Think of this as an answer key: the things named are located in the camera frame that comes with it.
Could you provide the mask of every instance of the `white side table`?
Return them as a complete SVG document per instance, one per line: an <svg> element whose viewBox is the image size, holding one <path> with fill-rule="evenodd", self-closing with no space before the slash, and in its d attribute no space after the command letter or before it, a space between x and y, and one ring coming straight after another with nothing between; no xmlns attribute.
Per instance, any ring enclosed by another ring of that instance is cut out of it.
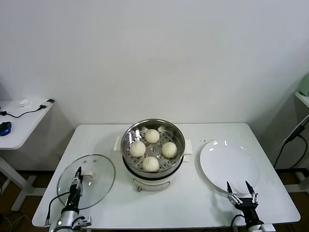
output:
<svg viewBox="0 0 309 232"><path fill-rule="evenodd" d="M0 101L0 107L2 111L18 116L27 111L33 111L39 108L43 103L34 102L32 105L27 107L19 107L18 101ZM20 118L14 118L9 115L0 116L0 122L10 121L12 123L11 133L0 137L0 150L15 150L20 148L27 138L31 135L38 123L46 115L52 105L45 109L41 109L34 113L29 113L21 116ZM27 196L43 196L45 188L34 188L32 183L36 176L32 175L25 180L17 171L14 170L3 158L0 157L0 172L8 177L2 187L2 192L8 186L10 181L13 181L22 190L19 193L15 203L12 206L13 211L17 211L22 206Z"/></svg>
<svg viewBox="0 0 309 232"><path fill-rule="evenodd" d="M309 97L299 92L296 92L295 96L309 108ZM307 192L307 194L309 194L309 177L305 178L301 172L297 172L295 175L301 182L297 185L285 185L286 190L288 192Z"/></svg>

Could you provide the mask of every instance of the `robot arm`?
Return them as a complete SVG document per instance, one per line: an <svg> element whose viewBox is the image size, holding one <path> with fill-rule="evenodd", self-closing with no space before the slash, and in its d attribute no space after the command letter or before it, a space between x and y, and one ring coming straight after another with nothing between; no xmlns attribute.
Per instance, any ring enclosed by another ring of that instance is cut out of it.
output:
<svg viewBox="0 0 309 232"><path fill-rule="evenodd" d="M275 232L275 228L273 225L265 225L264 222L262 222L259 219L259 216L256 213L256 208L258 206L257 202L257 193L254 192L254 189L252 186L246 181L246 185L248 188L249 193L251 194L251 197L247 198L239 198L236 196L232 188L227 183L227 191L228 191L228 199L229 201L237 208L238 210L243 212L245 222L246 222L246 229L248 232Z"/></svg>
<svg viewBox="0 0 309 232"><path fill-rule="evenodd" d="M91 225L91 217L85 218L79 215L78 203L83 192L82 168L79 167L70 186L65 207L61 210L60 218L50 225L50 232L78 230L81 227Z"/></svg>

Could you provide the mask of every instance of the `white bun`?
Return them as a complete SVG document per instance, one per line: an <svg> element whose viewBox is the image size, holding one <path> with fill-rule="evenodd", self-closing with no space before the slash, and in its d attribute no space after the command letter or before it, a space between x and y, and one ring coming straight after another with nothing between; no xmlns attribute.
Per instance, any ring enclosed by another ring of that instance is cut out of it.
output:
<svg viewBox="0 0 309 232"><path fill-rule="evenodd" d="M159 169L159 161L155 157L149 156L143 160L141 166L147 172L155 172Z"/></svg>
<svg viewBox="0 0 309 232"><path fill-rule="evenodd" d="M162 153L166 158L174 158L177 155L177 147L172 142L167 142L162 147Z"/></svg>
<svg viewBox="0 0 309 232"><path fill-rule="evenodd" d="M150 130L147 130L147 132L145 134L145 139L146 139L147 142L154 144L154 143L159 141L160 134L157 130L150 129Z"/></svg>
<svg viewBox="0 0 309 232"><path fill-rule="evenodd" d="M142 156L146 151L146 146L143 142L137 141L134 142L130 147L130 153L134 157Z"/></svg>

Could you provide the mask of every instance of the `table leg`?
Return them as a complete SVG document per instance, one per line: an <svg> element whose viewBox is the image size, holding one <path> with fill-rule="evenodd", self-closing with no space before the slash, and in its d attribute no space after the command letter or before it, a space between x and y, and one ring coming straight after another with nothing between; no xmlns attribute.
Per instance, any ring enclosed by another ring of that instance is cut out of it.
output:
<svg viewBox="0 0 309 232"><path fill-rule="evenodd" d="M1 193L1 195L4 193L6 187L8 187L10 181L11 181L11 180L10 180L9 178L7 178L7 180L6 180L6 181L4 182L4 184L2 185L2 193Z"/></svg>
<svg viewBox="0 0 309 232"><path fill-rule="evenodd" d="M305 178L301 172L295 173L301 181L298 185L285 185L288 192L307 192L309 194L309 177Z"/></svg>
<svg viewBox="0 0 309 232"><path fill-rule="evenodd" d="M237 227L237 226L233 226L233 228L232 228L232 229L233 229L233 232L239 232L239 231L238 231L238 227Z"/></svg>
<svg viewBox="0 0 309 232"><path fill-rule="evenodd" d="M27 196L43 196L46 188L34 188L32 183L36 176L31 175L28 180L25 180L17 171L14 170L3 158L0 157L0 172L8 177L8 180L13 181L21 188L21 191L12 206L13 211L18 211L22 206Z"/></svg>

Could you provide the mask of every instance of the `computer mouse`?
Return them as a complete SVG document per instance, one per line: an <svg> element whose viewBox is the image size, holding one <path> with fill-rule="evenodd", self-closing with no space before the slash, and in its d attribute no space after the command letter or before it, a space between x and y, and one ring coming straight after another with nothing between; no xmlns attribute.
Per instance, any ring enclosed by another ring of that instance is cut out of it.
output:
<svg viewBox="0 0 309 232"><path fill-rule="evenodd" d="M11 122L2 122L0 124L0 136L5 136L11 132Z"/></svg>

